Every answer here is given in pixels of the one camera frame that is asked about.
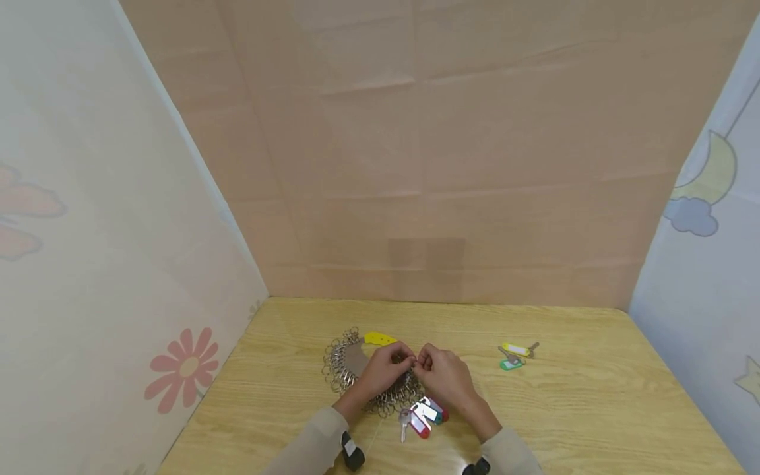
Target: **blue cloud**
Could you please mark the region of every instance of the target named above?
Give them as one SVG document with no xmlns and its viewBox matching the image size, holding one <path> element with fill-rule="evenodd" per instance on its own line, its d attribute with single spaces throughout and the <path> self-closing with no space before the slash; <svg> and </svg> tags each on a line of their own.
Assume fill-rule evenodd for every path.
<svg viewBox="0 0 760 475">
<path fill-rule="evenodd" d="M 712 205 L 701 198 L 681 197 L 668 200 L 663 216 L 670 220 L 676 231 L 689 231 L 696 236 L 712 236 L 717 232 L 717 220 Z"/>
</svg>

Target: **pink flower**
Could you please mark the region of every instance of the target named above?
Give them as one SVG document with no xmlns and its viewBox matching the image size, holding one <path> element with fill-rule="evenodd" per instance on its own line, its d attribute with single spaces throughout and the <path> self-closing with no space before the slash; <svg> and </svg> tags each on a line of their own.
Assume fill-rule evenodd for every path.
<svg viewBox="0 0 760 475">
<path fill-rule="evenodd" d="M 65 212 L 55 192 L 22 182 L 17 170 L 0 164 L 0 259 L 15 261 L 43 246 L 40 238 L 17 229 L 8 216 L 58 217 Z"/>
<path fill-rule="evenodd" d="M 196 379 L 204 388 L 211 386 L 211 382 L 214 380 L 211 372 L 219 367 L 219 362 L 216 360 L 209 361 L 209 359 L 217 353 L 219 345 L 212 344 L 208 347 L 210 340 L 211 329 L 204 328 L 193 350 L 192 332 L 190 328 L 186 328 L 179 335 L 179 341 L 174 340 L 166 348 L 174 358 L 168 355 L 159 355 L 150 362 L 150 369 L 156 372 L 169 373 L 161 376 L 145 388 L 145 399 L 147 400 L 153 399 L 161 391 L 169 388 L 158 404 L 159 413 L 166 414 L 171 411 L 179 396 L 180 389 L 182 389 L 182 404 L 185 407 L 192 406 L 195 403 L 196 396 L 200 394 L 195 385 Z"/>
</svg>

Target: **beige sleeve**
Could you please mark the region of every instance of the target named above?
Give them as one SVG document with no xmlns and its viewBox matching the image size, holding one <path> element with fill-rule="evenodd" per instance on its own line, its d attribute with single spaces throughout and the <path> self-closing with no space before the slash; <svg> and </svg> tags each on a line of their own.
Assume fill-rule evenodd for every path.
<svg viewBox="0 0 760 475">
<path fill-rule="evenodd" d="M 514 429 L 505 427 L 486 440 L 481 451 L 491 464 L 489 475 L 543 475 L 533 452 Z"/>
<path fill-rule="evenodd" d="M 335 409 L 317 412 L 261 475 L 323 475 L 340 454 L 340 437 L 348 423 Z"/>
</svg>

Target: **person's right hand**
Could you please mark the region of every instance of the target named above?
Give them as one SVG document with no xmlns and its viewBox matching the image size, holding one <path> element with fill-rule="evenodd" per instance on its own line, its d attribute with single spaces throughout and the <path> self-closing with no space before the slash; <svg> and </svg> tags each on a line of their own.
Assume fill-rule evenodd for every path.
<svg viewBox="0 0 760 475">
<path fill-rule="evenodd" d="M 481 442 L 502 430 L 488 403 L 475 392 L 470 369 L 459 356 L 428 343 L 412 370 L 433 399 L 462 415 Z"/>
<path fill-rule="evenodd" d="M 413 371 L 433 399 L 443 407 L 462 411 L 479 397 L 467 364 L 451 351 L 426 344 L 417 357 Z"/>
</svg>

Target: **wood grain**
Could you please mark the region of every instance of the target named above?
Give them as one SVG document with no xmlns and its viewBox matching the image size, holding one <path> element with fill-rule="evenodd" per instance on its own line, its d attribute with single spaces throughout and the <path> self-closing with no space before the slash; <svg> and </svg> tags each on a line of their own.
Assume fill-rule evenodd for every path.
<svg viewBox="0 0 760 475">
<path fill-rule="evenodd" d="M 270 298 L 160 469 L 161 475 L 261 472 L 336 395 L 322 355 L 352 326 L 414 350 L 458 353 L 478 391 L 516 428 L 547 474 L 743 473 L 630 318 L 612 309 Z M 541 343 L 524 368 L 499 368 L 504 341 Z M 351 429 L 365 475 L 460 474 L 479 445 L 456 415 L 399 442 L 393 416 Z M 338 460 L 329 473 L 349 473 Z"/>
</svg>

